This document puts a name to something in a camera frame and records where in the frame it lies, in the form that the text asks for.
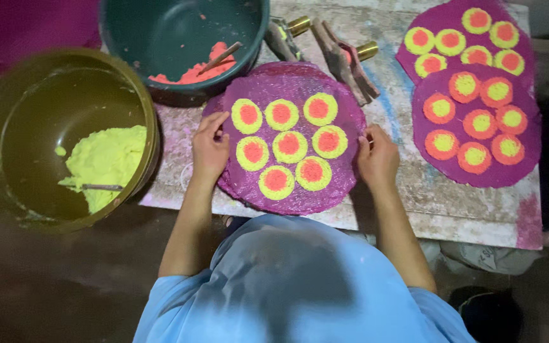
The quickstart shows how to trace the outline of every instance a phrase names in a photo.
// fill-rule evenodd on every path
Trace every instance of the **person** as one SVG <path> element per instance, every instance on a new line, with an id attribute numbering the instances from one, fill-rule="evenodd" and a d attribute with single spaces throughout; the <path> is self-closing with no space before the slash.
<path id="1" fill-rule="evenodd" d="M 395 185 L 397 145 L 378 126 L 357 165 L 377 218 L 376 248 L 318 223 L 261 215 L 223 242 L 211 197 L 229 136 L 213 113 L 134 342 L 474 342 L 439 299 Z"/>

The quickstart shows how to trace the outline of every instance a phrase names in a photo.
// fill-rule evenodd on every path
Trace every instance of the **hand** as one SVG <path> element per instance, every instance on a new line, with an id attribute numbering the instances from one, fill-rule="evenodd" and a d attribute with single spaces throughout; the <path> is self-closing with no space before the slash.
<path id="1" fill-rule="evenodd" d="M 228 142 L 230 135 L 221 135 L 221 124 L 230 116 L 228 112 L 216 112 L 202 119 L 198 131 L 192 140 L 194 172 L 192 179 L 201 183 L 215 185 L 228 160 Z"/>
<path id="2" fill-rule="evenodd" d="M 400 166 L 397 145 L 377 124 L 370 125 L 359 137 L 357 156 L 359 173 L 373 196 L 378 193 L 396 191 L 395 175 Z"/>

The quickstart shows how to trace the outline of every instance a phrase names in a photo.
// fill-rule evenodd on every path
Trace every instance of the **purple circular sheet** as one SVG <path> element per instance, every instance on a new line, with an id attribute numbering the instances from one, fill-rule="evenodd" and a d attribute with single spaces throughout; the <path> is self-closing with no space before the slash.
<path id="1" fill-rule="evenodd" d="M 450 97 L 448 81 L 454 73 L 460 71 L 474 73 L 482 82 L 491 77 L 505 77 L 512 82 L 513 99 L 510 105 L 520 107 L 528 119 L 526 130 L 522 134 L 516 136 L 525 146 L 525 158 L 518 164 L 503 165 L 497 162 L 493 157 L 491 166 L 486 169 L 484 173 L 476 175 L 461 169 L 457 163 L 456 156 L 449 160 L 437 160 L 431 157 L 425 150 L 425 137 L 427 137 L 429 132 L 436 129 L 444 129 L 454 133 L 459 140 L 460 146 L 467 142 L 477 142 L 486 146 L 489 151 L 491 150 L 493 138 L 503 133 L 500 130 L 497 130 L 492 138 L 479 140 L 470 137 L 463 130 L 463 118 L 465 118 L 466 114 L 475 109 L 486 109 L 493 116 L 495 115 L 495 109 L 484 105 L 482 100 L 480 100 L 480 96 L 467 104 L 461 104 L 453 100 L 456 105 L 456 114 L 454 115 L 453 120 L 446 124 L 434 124 L 425 117 L 423 113 L 423 102 L 436 92 Z M 424 82 L 421 82 L 414 91 L 414 99 L 412 101 L 412 126 L 414 129 L 414 144 L 421 152 L 423 158 L 440 172 L 444 173 L 448 178 L 460 184 L 492 188 L 514 185 L 533 170 L 541 155 L 541 116 L 535 100 L 525 89 L 520 87 L 517 77 L 510 77 L 510 74 L 507 71 L 492 68 L 490 66 L 465 65 L 463 70 L 446 69 L 427 76 Z"/>
<path id="2" fill-rule="evenodd" d="M 514 26 L 516 26 L 516 28 L 518 29 L 519 38 L 518 44 L 516 44 L 516 46 L 513 47 L 512 50 L 518 52 L 522 56 L 522 58 L 524 58 L 525 70 L 519 76 L 515 76 L 510 73 L 507 73 L 506 75 L 507 78 L 510 80 L 516 78 L 519 79 L 520 83 L 518 85 L 532 92 L 534 81 L 534 58 L 533 50 L 531 49 L 531 40 L 525 34 L 525 32 L 522 31 L 520 27 L 518 27 L 518 23 L 516 23 L 516 21 L 512 19 L 512 17 L 510 17 L 507 10 L 505 9 L 505 4 L 503 4 L 501 1 L 452 0 L 446 4 L 432 7 L 417 16 L 408 27 L 408 30 L 413 27 L 419 26 L 429 29 L 431 32 L 433 32 L 433 35 L 437 35 L 437 33 L 443 29 L 458 30 L 465 36 L 465 39 L 467 41 L 467 43 L 465 44 L 466 47 L 472 45 L 481 45 L 486 47 L 491 52 L 494 63 L 495 54 L 501 51 L 501 48 L 498 48 L 493 44 L 493 42 L 491 42 L 491 39 L 489 38 L 489 32 L 485 32 L 484 34 L 480 35 L 470 34 L 465 30 L 465 27 L 463 27 L 463 24 L 461 23 L 461 17 L 463 17 L 463 12 L 472 7 L 479 7 L 480 9 L 488 12 L 488 14 L 491 15 L 493 24 L 495 24 L 497 21 L 509 21 L 514 24 Z M 433 47 L 433 49 L 431 49 L 431 52 L 440 54 L 437 51 L 436 47 Z M 397 58 L 408 76 L 410 76 L 412 82 L 414 82 L 414 84 L 416 85 L 418 85 L 422 80 L 422 78 L 417 75 L 416 70 L 414 69 L 414 62 L 417 60 L 417 57 L 418 55 L 415 55 L 406 49 L 406 45 L 402 40 L 400 49 L 397 52 L 395 58 Z M 466 66 L 465 64 L 461 63 L 460 54 L 457 56 L 444 57 L 446 58 L 448 68 L 462 69 Z"/>
<path id="3" fill-rule="evenodd" d="M 261 211 L 278 214 L 306 215 L 322 212 L 338 205 L 348 192 L 355 186 L 357 172 L 355 156 L 357 153 L 357 139 L 365 129 L 365 115 L 357 105 L 353 94 L 343 84 L 329 77 L 323 77 L 323 72 L 309 63 L 272 62 L 259 66 L 248 77 L 235 79 L 220 95 L 209 101 L 203 115 L 216 111 L 230 111 L 237 99 L 247 98 L 253 101 L 263 112 L 266 106 L 277 99 L 286 99 L 293 102 L 299 110 L 300 119 L 291 129 L 301 133 L 308 141 L 307 156 L 318 156 L 313 150 L 311 138 L 319 128 L 310 124 L 302 114 L 305 100 L 317 92 L 332 95 L 338 102 L 338 115 L 332 122 L 342 128 L 348 138 L 347 150 L 336 159 L 328 159 L 332 168 L 332 180 L 324 189 L 316 192 L 303 189 L 295 183 L 293 192 L 282 200 L 271 200 L 262 194 L 258 186 L 258 179 L 265 168 L 272 165 L 282 165 L 295 174 L 296 164 L 280 164 L 276 162 L 271 145 L 279 131 L 269 127 L 266 120 L 260 129 L 253 135 L 240 133 L 229 118 L 223 124 L 223 131 L 230 134 L 230 156 L 226 168 L 218 180 L 218 185 L 230 196 L 245 201 L 248 205 Z M 236 146 L 247 136 L 258 136 L 268 144 L 270 157 L 266 166 L 258 171 L 246 171 L 236 160 Z"/>

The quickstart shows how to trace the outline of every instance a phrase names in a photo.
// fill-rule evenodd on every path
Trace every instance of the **yellow and orange circle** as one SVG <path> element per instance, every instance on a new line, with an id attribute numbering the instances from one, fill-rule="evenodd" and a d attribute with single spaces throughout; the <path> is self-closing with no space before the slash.
<path id="1" fill-rule="evenodd" d="M 461 63 L 492 66 L 493 56 L 484 46 L 472 45 L 461 53 Z"/>
<path id="2" fill-rule="evenodd" d="M 347 134 L 338 126 L 324 126 L 313 135 L 312 146 L 324 159 L 335 159 L 347 150 Z"/>
<path id="3" fill-rule="evenodd" d="M 480 98 L 489 107 L 499 108 L 512 102 L 512 82 L 505 77 L 492 77 L 482 83 Z"/>
<path id="4" fill-rule="evenodd" d="M 433 130 L 425 138 L 425 150 L 434 159 L 451 159 L 459 150 L 459 140 L 450 131 Z"/>
<path id="5" fill-rule="evenodd" d="M 492 156 L 484 145 L 467 142 L 459 148 L 457 162 L 466 172 L 479 175 L 491 166 Z"/>
<path id="6" fill-rule="evenodd" d="M 436 48 L 445 56 L 456 56 L 465 49 L 465 36 L 455 29 L 444 29 L 436 35 Z"/>
<path id="7" fill-rule="evenodd" d="M 298 108 L 293 102 L 277 99 L 266 106 L 264 117 L 271 128 L 277 131 L 287 131 L 298 122 Z"/>
<path id="8" fill-rule="evenodd" d="M 518 76 L 525 70 L 525 59 L 514 50 L 501 50 L 495 54 L 495 66 Z"/>
<path id="9" fill-rule="evenodd" d="M 279 163 L 298 163 L 308 151 L 306 138 L 296 131 L 278 134 L 273 141 L 273 154 Z"/>
<path id="10" fill-rule="evenodd" d="M 463 12 L 461 17 L 463 27 L 471 34 L 480 35 L 487 32 L 491 28 L 492 18 L 483 9 L 472 7 Z"/>
<path id="11" fill-rule="evenodd" d="M 419 56 L 414 62 L 417 75 L 423 79 L 431 73 L 446 69 L 447 66 L 445 57 L 431 53 Z"/>
<path id="12" fill-rule="evenodd" d="M 296 181 L 307 191 L 320 191 L 332 180 L 328 161 L 309 156 L 296 165 Z"/>
<path id="13" fill-rule="evenodd" d="M 268 162 L 268 155 L 268 145 L 260 137 L 245 137 L 237 144 L 237 160 L 241 168 L 248 172 L 262 169 Z"/>
<path id="14" fill-rule="evenodd" d="M 480 94 L 481 82 L 476 75 L 468 71 L 455 73 L 448 81 L 450 96 L 462 104 L 467 104 Z"/>
<path id="15" fill-rule="evenodd" d="M 304 118 L 317 126 L 330 124 L 338 114 L 338 103 L 329 94 L 317 93 L 304 103 Z"/>
<path id="16" fill-rule="evenodd" d="M 528 126 L 526 114 L 514 105 L 507 105 L 497 109 L 495 113 L 499 130 L 513 135 L 522 134 Z"/>
<path id="17" fill-rule="evenodd" d="M 264 197 L 271 200 L 287 198 L 294 190 L 294 183 L 292 172 L 281 165 L 266 168 L 257 182 Z"/>
<path id="18" fill-rule="evenodd" d="M 454 102 L 441 93 L 435 93 L 423 103 L 425 117 L 435 124 L 445 124 L 454 118 Z"/>
<path id="19" fill-rule="evenodd" d="M 491 27 L 490 38 L 493 44 L 501 49 L 510 49 L 518 44 L 518 29 L 509 21 L 497 21 Z"/>
<path id="20" fill-rule="evenodd" d="M 249 99 L 238 99 L 232 108 L 234 127 L 242 134 L 254 134 L 262 126 L 262 112 Z"/>
<path id="21" fill-rule="evenodd" d="M 470 137 L 488 139 L 495 135 L 497 121 L 489 111 L 477 109 L 465 116 L 463 119 L 463 129 Z"/>
<path id="22" fill-rule="evenodd" d="M 433 33 L 424 27 L 413 27 L 404 37 L 406 49 L 415 55 L 423 55 L 433 49 L 436 39 Z"/>
<path id="23" fill-rule="evenodd" d="M 510 134 L 500 134 L 491 143 L 493 156 L 500 164 L 514 165 L 525 158 L 525 147 L 518 138 Z"/>

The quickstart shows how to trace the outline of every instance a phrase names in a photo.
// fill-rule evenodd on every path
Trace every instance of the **brass cylinder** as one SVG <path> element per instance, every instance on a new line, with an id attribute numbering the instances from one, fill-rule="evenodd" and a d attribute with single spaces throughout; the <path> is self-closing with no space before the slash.
<path id="1" fill-rule="evenodd" d="M 373 57 L 377 52 L 378 44 L 373 40 L 357 47 L 357 56 L 360 61 Z"/>
<path id="2" fill-rule="evenodd" d="M 287 27 L 289 28 L 289 32 L 292 33 L 293 37 L 298 36 L 309 29 L 310 19 L 306 15 L 303 15 L 298 19 L 290 21 L 287 24 Z"/>

